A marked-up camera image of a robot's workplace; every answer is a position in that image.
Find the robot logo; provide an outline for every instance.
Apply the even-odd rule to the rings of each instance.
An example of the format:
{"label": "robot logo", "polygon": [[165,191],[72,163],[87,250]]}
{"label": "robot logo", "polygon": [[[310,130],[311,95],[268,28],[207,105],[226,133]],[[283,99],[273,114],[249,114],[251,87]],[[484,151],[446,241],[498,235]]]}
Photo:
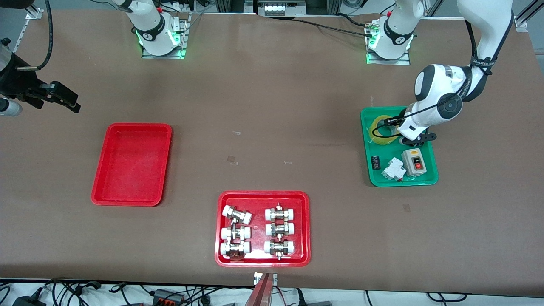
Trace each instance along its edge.
{"label": "robot logo", "polygon": [[153,40],[153,35],[149,34],[149,33],[144,33],[142,34],[142,37],[145,39],[145,40]]}

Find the tape roll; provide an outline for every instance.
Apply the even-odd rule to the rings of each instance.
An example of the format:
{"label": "tape roll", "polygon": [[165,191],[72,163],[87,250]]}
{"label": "tape roll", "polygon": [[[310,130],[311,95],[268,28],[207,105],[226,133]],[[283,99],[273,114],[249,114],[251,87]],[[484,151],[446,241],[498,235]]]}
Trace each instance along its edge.
{"label": "tape roll", "polygon": [[[395,141],[395,139],[398,138],[398,136],[396,136],[396,137],[389,137],[389,138],[380,138],[380,137],[376,137],[376,136],[372,135],[372,131],[378,126],[378,123],[379,123],[380,121],[382,121],[382,120],[387,119],[387,118],[391,118],[391,116],[381,115],[381,116],[376,117],[376,119],[374,119],[374,121],[373,121],[372,124],[370,125],[370,128],[368,129],[368,134],[370,135],[370,139],[371,139],[375,144],[379,144],[379,145],[388,145],[388,144],[392,143],[393,141]],[[382,134],[380,133],[379,130],[376,130],[376,131],[374,132],[374,134],[382,136]]]}

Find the brown table surface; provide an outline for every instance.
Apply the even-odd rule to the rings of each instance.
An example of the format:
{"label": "brown table surface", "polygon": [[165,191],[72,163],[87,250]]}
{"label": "brown table surface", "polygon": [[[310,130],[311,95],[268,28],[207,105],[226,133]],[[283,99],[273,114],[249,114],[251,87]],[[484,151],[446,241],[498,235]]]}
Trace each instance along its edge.
{"label": "brown table surface", "polygon": [[[251,285],[274,271],[287,287],[544,295],[544,82],[527,33],[512,30],[484,93],[432,128],[438,183],[375,188],[360,111],[413,102],[428,64],[467,64],[463,21],[421,21],[411,66],[383,66],[365,63],[358,36],[251,15],[203,16],[185,60],[140,59],[122,12],[53,20],[39,76],[76,91],[82,110],[23,105],[0,118],[2,277]],[[38,64],[46,46],[44,18],[17,54]],[[115,122],[174,129],[156,207],[90,201]],[[305,191],[310,263],[219,267],[217,199],[229,189]]]}

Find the empty red tray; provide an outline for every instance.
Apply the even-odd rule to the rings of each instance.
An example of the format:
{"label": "empty red tray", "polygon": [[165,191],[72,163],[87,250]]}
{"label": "empty red tray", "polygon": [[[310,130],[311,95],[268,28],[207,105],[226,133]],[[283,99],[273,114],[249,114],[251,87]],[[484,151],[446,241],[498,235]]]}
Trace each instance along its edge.
{"label": "empty red tray", "polygon": [[[265,224],[270,224],[264,218],[264,210],[280,205],[284,209],[293,209],[295,234],[285,237],[293,241],[295,252],[278,260],[276,256],[264,252],[264,241],[272,237],[266,236]],[[252,213],[249,227],[251,238],[251,253],[241,260],[225,258],[219,252],[221,228],[227,227],[231,221],[223,217],[225,205],[235,206],[237,210],[247,210]],[[217,208],[217,228],[215,233],[215,261],[221,267],[303,267],[310,261],[310,199],[302,191],[225,191],[219,197]]]}
{"label": "empty red tray", "polygon": [[108,127],[91,200],[96,205],[155,206],[163,195],[172,128],[164,123]]}

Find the green tray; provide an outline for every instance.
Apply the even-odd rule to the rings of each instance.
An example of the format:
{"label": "green tray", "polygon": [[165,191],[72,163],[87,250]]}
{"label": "green tray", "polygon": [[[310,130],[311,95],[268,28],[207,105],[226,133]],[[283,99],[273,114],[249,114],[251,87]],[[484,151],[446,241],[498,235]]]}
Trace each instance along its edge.
{"label": "green tray", "polygon": [[[426,142],[422,146],[418,147],[421,150],[423,160],[425,161],[425,166],[427,167],[427,172],[425,174],[416,177],[409,177],[405,175],[401,182],[388,180],[381,175],[381,172],[387,168],[387,164],[393,157],[396,157],[402,161],[403,159],[401,155],[403,151],[408,150],[410,147],[400,144],[398,139],[388,145],[375,144],[370,139],[368,129],[376,117],[381,115],[396,116],[404,108],[405,106],[367,107],[361,111],[361,126],[363,130],[364,149],[367,154],[368,174],[370,176],[370,181],[376,187],[424,186],[436,184],[438,181],[438,169],[436,168],[435,153],[432,150],[432,145],[430,142]],[[380,170],[372,169],[370,158],[374,155],[378,155],[380,157]]]}

